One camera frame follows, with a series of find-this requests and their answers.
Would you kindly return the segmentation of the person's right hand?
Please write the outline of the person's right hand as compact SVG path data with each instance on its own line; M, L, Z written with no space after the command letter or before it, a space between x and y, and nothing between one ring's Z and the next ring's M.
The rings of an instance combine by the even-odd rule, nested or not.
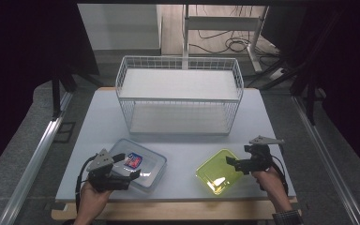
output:
M266 171L253 172L252 176L257 179L257 182L267 192L267 195L273 192L284 192L286 194L278 173L273 167Z

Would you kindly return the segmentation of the black metal stand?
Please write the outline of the black metal stand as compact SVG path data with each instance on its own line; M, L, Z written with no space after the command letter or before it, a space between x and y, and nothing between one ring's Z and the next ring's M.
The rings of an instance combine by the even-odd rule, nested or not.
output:
M299 74L293 82L290 92L293 96L300 96L303 91L307 91L305 96L305 109L308 121L312 126L315 125L314 104L316 101L318 75L315 72L306 72Z
M73 93L76 90L76 83L72 73L67 67L55 67L52 71L52 120L55 121L61 112L60 85Z

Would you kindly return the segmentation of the green plastic container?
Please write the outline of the green plastic container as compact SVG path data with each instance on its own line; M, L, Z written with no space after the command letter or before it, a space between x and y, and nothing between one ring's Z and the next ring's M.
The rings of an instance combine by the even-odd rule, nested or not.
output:
M238 159L230 149L220 149L200 165L195 175L215 194L220 195L235 184L243 174L237 172L234 166L227 163L227 158Z

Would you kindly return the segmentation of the white wire rack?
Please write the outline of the white wire rack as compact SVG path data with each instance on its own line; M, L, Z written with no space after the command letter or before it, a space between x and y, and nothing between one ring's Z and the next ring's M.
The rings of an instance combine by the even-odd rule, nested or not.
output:
M234 58L126 56L116 95L132 134L227 135L244 92Z

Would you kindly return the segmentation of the clear container with blue lid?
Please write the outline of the clear container with blue lid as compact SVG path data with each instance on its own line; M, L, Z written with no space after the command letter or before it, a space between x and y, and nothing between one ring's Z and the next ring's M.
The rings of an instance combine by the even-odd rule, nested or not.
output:
M133 172L141 171L131 185L144 192L150 192L156 187L167 164L167 159L161 154L128 139L117 141L109 154L125 155L124 160L113 164L114 173L129 176Z

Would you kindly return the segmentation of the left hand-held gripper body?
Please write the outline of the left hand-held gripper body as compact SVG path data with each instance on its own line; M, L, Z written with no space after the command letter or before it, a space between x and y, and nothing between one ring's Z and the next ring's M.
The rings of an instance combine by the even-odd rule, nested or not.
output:
M113 164L113 156L102 149L89 165L87 180L96 191L128 189L128 176L113 174Z

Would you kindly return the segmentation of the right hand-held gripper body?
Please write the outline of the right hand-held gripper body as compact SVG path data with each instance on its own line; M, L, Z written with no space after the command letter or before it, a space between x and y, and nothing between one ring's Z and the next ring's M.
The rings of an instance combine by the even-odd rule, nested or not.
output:
M244 146L244 150L251 154L250 159L241 159L239 165L248 165L249 173L266 171L273 167L278 173L282 170L274 162L274 156L270 152L269 144L283 144L283 140L267 138L259 135L252 139L249 145Z

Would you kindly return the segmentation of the white desk frame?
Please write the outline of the white desk frame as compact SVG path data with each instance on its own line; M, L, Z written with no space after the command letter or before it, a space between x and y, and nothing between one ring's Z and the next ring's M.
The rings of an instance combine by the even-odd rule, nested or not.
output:
M243 16L197 16L189 14L189 5L183 5L182 22L183 22L183 48L182 56L189 55L189 31L223 31L235 32L245 31L252 32L252 39L247 44L247 54L254 70L261 73L262 67L256 55L257 42L263 29L264 19L268 7L263 7L258 17Z

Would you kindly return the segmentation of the person's left hand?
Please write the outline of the person's left hand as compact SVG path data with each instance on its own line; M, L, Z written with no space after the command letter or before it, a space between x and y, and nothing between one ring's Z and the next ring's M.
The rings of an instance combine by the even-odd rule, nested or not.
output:
M85 182L81 189L81 201L76 218L95 219L105 208L112 193L111 190L98 192L89 182Z

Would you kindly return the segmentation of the aluminium rail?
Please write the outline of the aluminium rail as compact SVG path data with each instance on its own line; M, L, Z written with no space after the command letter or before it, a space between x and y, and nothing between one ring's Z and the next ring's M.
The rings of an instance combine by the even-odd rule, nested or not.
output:
M13 225L17 216L19 215L23 203L34 184L42 163L47 156L50 146L53 143L54 136L56 135L59 127L62 124L63 118L66 114L68 104L73 95L66 92L59 101L59 114L56 119L51 120L46 127L33 156L29 160L22 177L14 189L7 205L0 217L0 225Z
M334 160L330 156L318 129L316 129L316 127L309 121L302 101L298 97L292 97L292 102L295 105L304 126L306 127L307 133L312 140L320 159L322 160L322 164L326 169L334 189L336 190L352 224L360 225L360 206L354 198L351 189L348 187L340 174Z

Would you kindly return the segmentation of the white cabinet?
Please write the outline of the white cabinet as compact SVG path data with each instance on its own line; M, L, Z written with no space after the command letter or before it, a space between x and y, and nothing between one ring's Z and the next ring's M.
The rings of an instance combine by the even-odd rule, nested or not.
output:
M93 50L159 50L162 16L158 5L79 4Z

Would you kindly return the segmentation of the dark curtain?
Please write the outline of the dark curtain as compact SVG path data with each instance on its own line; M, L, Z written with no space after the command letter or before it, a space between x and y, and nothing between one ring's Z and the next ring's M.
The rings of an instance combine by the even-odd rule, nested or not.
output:
M322 27L334 9L341 15L318 54L312 70L326 94L322 106L360 157L360 0L310 7L302 34Z
M99 74L78 0L0 0L0 156L34 90L66 73Z

